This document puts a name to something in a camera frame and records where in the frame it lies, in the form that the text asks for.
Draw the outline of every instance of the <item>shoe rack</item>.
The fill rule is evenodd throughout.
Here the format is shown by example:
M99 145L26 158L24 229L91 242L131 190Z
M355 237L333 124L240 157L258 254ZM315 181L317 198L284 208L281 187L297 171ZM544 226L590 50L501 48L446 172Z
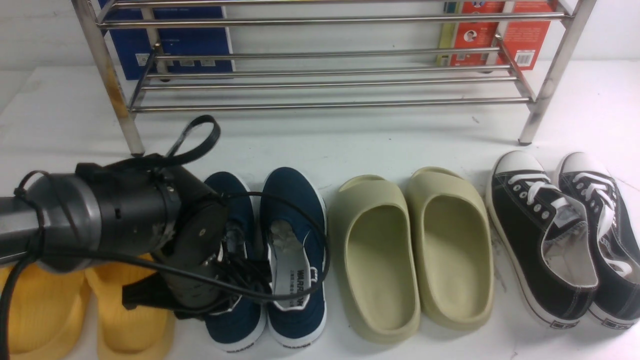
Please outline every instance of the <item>shoe rack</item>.
M288 4L338 4L338 3L391 3L395 0L111 0L96 14L92 0L71 0L84 35L91 49L93 59L100 72L104 86L113 105L122 133L133 155L145 152L134 122L139 113L162 113L173 111L207 111L215 115L221 111L268 111L268 110L302 110L302 109L340 109L340 108L401 108L419 106L463 106L463 105L498 105L522 104L529 109L529 118L518 139L520 145L529 145L542 122L547 108L553 99L573 50L596 4L596 0L578 0L575 7L566 4L565 0L537 0L548 1L554 9L545 13L472 13L472 14L440 14L415 16L352 16L352 17L299 17L299 18L253 18L253 19L199 19L199 20L157 20L153 9L176 8L194 6L248 6L270 5L287 6ZM442 3L442 0L403 0ZM119 9L140 9L142 20L108 20L108 15ZM564 27L564 35L560 42L553 62L548 70L540 91L535 94L524 75L516 65L514 57L502 42L502 33L506 24L514 21L559 21ZM410 49L387 51L344 51L323 53L247 53L230 54L224 56L188 56L164 54L159 41L157 29L160 28L236 28L253 27L259 31L263 26L337 26L342 24L400 24L400 23L446 23L446 22L499 22L498 32L491 47L471 49ZM145 71L138 81L136 88L127 100L118 80L115 66L111 60L104 35L111 29L146 29L152 49L147 60ZM317 70L288 70L288 71L236 71L230 74L172 74L167 71L168 61L180 60L261 60L261 59L322 59L322 58L367 58L379 56L406 55L440 55L440 54L497 54L504 60L504 65L483 65L467 67L436 67L423 65L421 67L383 68L383 69L317 69ZM428 79L386 79L361 80L362 76L386 75L397 76L406 74L429 73L481 73L482 76L470 77L438 77ZM305 81L305 82L270 82L270 83L229 83L216 82L220 78L292 78L292 77L322 78L326 76L340 76L340 81ZM358 76L359 80L350 80ZM209 105L163 105L145 106L143 103L147 92L178 92L190 90L274 90L274 89L318 89L318 88L356 88L406 85L468 85L487 83L513 83L518 90L518 97L487 97L457 99L420 99L396 101L360 101L360 102L308 102L308 103L273 103L273 104L240 104L224 105L212 102Z

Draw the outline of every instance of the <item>black sneaker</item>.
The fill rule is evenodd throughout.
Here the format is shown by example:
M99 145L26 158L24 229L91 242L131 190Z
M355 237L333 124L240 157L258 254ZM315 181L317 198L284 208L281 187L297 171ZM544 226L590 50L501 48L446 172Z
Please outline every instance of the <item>black sneaker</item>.
M587 209L589 244L600 287L589 312L612 329L628 329L640 318L640 249L616 181L583 152L567 155L556 180L563 193Z
M527 307L551 328L576 326L598 288L585 207L562 194L522 151L495 164L486 203Z

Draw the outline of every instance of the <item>shoe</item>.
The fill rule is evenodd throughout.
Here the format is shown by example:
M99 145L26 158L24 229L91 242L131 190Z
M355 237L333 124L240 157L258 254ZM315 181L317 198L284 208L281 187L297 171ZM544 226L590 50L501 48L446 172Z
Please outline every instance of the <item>shoe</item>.
M476 188L443 168L416 171L406 191L422 311L459 331L484 325L493 307L489 219Z
M142 258L151 260L148 254ZM164 359L173 345L173 314L146 306L127 310L122 305L122 286L142 280L154 272L121 263L96 266L84 272L98 299L98 358Z
M217 172L204 182L217 193L243 193L249 188L228 172ZM255 213L250 197L229 201L229 216L225 226L225 241L229 252L246 258L255 257ZM240 352L253 346L267 324L267 314L260 304L246 297L233 297L229 304L204 316L209 335L217 348Z
M420 325L409 213L402 191L376 175L340 187L329 239L351 328L374 343L399 343Z
M561 193L522 151L496 162L486 204L527 307L551 328L576 326L598 288L585 207Z
M295 204L326 234L324 200L297 170L274 170L267 177L263 192ZM296 293L317 282L324 268L325 242L305 217L286 204L263 197L260 226L271 264L273 293ZM326 322L324 284L311 295L270 302L267 307L273 337L287 348L307 347L320 336Z
M0 269L0 288L11 268ZM91 289L84 273L51 274L29 265L18 277L9 310L12 360L59 360L76 345Z
M606 327L628 329L640 318L640 250L616 180L601 163L574 152L560 163L556 181L587 209L591 254L600 278L589 311Z

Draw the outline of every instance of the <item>insole logo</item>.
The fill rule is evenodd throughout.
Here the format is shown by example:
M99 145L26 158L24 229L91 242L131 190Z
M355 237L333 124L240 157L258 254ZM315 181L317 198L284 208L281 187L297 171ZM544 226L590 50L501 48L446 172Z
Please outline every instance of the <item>insole logo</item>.
M289 293L295 294L305 291L305 271L291 270L289 274ZM305 303L305 298L301 297L295 300L290 300L289 306L302 306Z

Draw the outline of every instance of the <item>beige slide sandal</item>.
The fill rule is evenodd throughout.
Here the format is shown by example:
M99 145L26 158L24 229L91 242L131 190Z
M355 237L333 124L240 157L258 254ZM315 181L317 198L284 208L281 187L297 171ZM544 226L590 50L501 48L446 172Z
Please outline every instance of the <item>beige slide sandal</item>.
M375 343L397 343L418 330L420 302L409 216L396 184L358 176L329 210L332 255L352 328Z
M173 344L175 318L167 310L122 305L122 286L154 272L110 263L89 268L86 277L98 298L98 358L100 360L160 360Z
M0 284L10 268L0 269ZM83 272L55 275L29 265L20 274L9 312L12 360L59 360L76 345L91 289Z
M443 168L416 171L406 192L422 310L456 330L484 325L493 306L493 255L482 198Z

